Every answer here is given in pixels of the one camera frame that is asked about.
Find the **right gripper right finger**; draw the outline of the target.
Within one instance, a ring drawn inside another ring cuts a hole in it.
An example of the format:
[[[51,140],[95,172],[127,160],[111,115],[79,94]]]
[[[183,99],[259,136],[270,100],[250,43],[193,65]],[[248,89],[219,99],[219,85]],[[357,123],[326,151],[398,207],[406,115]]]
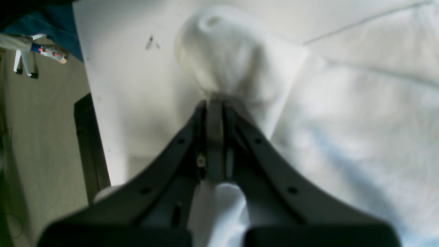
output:
[[[292,168],[263,134],[223,103],[224,175],[243,191],[245,247],[400,247],[393,227],[342,203]]]

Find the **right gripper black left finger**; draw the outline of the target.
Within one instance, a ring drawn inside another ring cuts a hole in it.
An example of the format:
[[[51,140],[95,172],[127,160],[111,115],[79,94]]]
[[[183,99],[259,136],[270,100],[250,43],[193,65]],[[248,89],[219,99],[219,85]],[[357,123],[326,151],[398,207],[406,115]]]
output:
[[[192,247],[188,229],[201,181],[221,181],[224,101],[202,101],[149,167],[112,195],[59,220],[39,247]]]

